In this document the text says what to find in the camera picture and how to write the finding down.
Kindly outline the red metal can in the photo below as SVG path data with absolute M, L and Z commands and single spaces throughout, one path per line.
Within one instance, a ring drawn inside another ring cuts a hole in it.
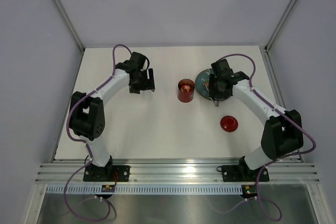
M 181 86 L 185 84 L 191 87 L 190 92 L 182 92 L 180 90 Z M 179 101 L 183 103 L 189 103 L 193 100 L 194 91 L 195 91 L 195 83 L 191 79 L 182 79 L 178 82 L 178 85 L 177 85 L 177 98 Z

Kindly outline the orange shrimp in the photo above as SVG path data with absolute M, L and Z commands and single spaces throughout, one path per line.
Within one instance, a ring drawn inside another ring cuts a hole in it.
M 189 85 L 185 84 L 185 85 L 181 86 L 180 90 L 182 92 L 190 92 L 191 91 L 191 87 Z

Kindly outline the red can lid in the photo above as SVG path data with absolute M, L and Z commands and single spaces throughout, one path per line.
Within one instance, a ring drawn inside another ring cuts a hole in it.
M 234 132 L 238 129 L 238 121 L 230 115 L 222 117 L 220 126 L 225 132 Z

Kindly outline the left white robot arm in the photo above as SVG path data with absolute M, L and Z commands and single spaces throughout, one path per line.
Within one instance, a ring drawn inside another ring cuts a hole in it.
M 147 56 L 132 52 L 130 59 L 118 63 L 108 79 L 94 90 L 75 92 L 70 101 L 66 131 L 70 139 L 83 142 L 89 162 L 96 166 L 95 175 L 102 181 L 113 176 L 112 160 L 102 137 L 105 128 L 104 106 L 123 88 L 130 93 L 155 91 L 153 69 Z

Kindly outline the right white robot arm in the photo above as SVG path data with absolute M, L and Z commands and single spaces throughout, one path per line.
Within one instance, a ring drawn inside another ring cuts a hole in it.
M 214 105 L 234 97 L 248 107 L 264 126 L 260 146 L 241 157 L 237 165 L 224 170 L 224 177 L 251 182 L 263 165 L 303 147 L 298 111 L 288 111 L 273 103 L 253 88 L 251 78 L 245 73 L 233 72 L 226 59 L 212 63 L 211 67 L 213 72 L 209 76 L 208 96 Z

